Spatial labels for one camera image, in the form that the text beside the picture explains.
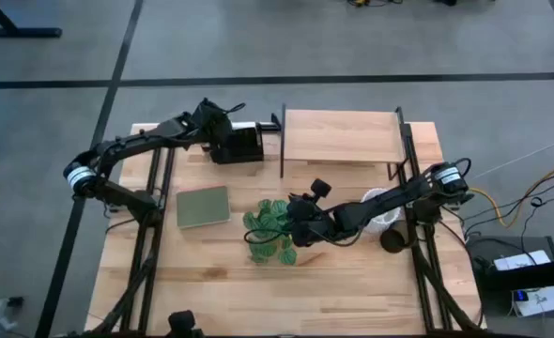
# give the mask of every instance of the artificial plant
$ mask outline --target artificial plant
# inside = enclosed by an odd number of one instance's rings
[[[254,230],[251,239],[263,241],[269,238],[275,238],[268,243],[252,244],[249,243],[250,259],[255,263],[267,263],[269,257],[278,254],[279,261],[283,264],[296,264],[298,254],[292,247],[292,239],[285,235],[276,236],[276,231],[288,232],[287,229],[287,203],[284,200],[262,200],[258,202],[258,215],[254,216],[252,212],[246,212],[243,215],[243,224],[248,230]]]

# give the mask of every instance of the gray floor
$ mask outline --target gray floor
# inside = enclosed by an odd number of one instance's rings
[[[58,40],[0,39],[0,81],[108,80],[133,0],[0,0],[24,26]],[[545,0],[429,0],[356,9],[341,0],[145,0],[123,79],[554,71],[554,12]],[[69,218],[62,169],[91,142],[106,89],[0,90],[0,298],[26,296],[18,331],[32,336]],[[162,121],[203,97],[236,120],[294,108],[391,110],[435,121],[445,157],[471,157],[472,185],[514,199],[554,166],[554,81],[121,88],[106,138]],[[464,215],[489,207],[480,198]],[[100,260],[101,207],[88,203],[53,333],[82,329]],[[519,235],[496,223],[483,234]],[[554,238],[554,204],[530,236]],[[554,337],[553,318],[489,315],[495,331]]]

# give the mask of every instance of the green book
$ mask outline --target green book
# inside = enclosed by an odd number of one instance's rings
[[[177,226],[181,229],[229,221],[227,187],[177,192]]]

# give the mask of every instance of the wooden board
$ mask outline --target wooden board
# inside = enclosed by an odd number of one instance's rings
[[[134,125],[133,131],[153,126]],[[422,169],[442,161],[434,124],[413,123],[412,129]],[[386,253],[377,237],[363,234],[349,248],[327,243],[297,248],[296,267],[283,266],[276,258],[264,266],[249,260],[241,217],[257,211],[257,201],[308,192],[316,177],[333,187],[322,207],[358,200],[370,188],[395,185],[387,179],[385,164],[368,163],[292,161],[280,180],[279,145],[278,136],[267,135],[266,161],[229,165],[213,164],[198,146],[177,152],[147,333],[165,334],[167,317],[188,309],[207,335],[423,333],[409,250]],[[150,159],[151,153],[126,160],[120,183],[143,189]],[[228,187],[231,221],[179,230],[176,191],[210,184]],[[129,217],[119,215],[112,223]],[[454,218],[446,220],[460,231]],[[88,329],[110,311],[127,285],[136,230],[135,224],[118,227],[106,239]],[[480,301],[463,248],[442,228],[436,242],[446,286],[470,317],[477,316]],[[432,304],[437,316],[435,300]],[[136,326],[138,305],[134,313]]]
[[[285,114],[285,160],[402,162],[392,112],[292,110]]]

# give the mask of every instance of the yellow cable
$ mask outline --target yellow cable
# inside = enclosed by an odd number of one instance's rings
[[[531,187],[525,192],[525,194],[523,195],[521,201],[519,201],[519,206],[517,208],[517,211],[515,212],[515,216],[513,216],[513,219],[511,220],[510,223],[505,223],[504,220],[502,219],[502,216],[500,215],[500,210],[499,210],[499,206],[496,204],[496,202],[494,201],[494,198],[492,198],[489,194],[487,194],[487,192],[484,192],[483,190],[481,189],[477,189],[477,188],[469,188],[470,191],[472,192],[477,192],[479,193],[480,195],[482,195],[483,197],[487,198],[488,201],[490,201],[490,204],[492,204],[492,207],[494,207],[494,211],[496,211],[496,217],[498,217],[498,220],[499,220],[499,223],[506,227],[506,228],[509,228],[511,227],[513,224],[515,224],[515,222],[517,221],[518,217],[519,217],[519,214],[521,213],[521,208],[523,207],[523,201],[525,201],[525,197],[527,197],[528,195],[530,195],[531,192],[533,192],[536,187],[538,186],[538,184],[542,183],[542,181],[544,181],[545,179],[549,178],[549,177],[552,177],[554,175],[554,170],[552,170],[551,172],[549,172],[548,174],[544,175],[544,177],[538,179],[535,183],[533,183],[533,185],[531,185]]]

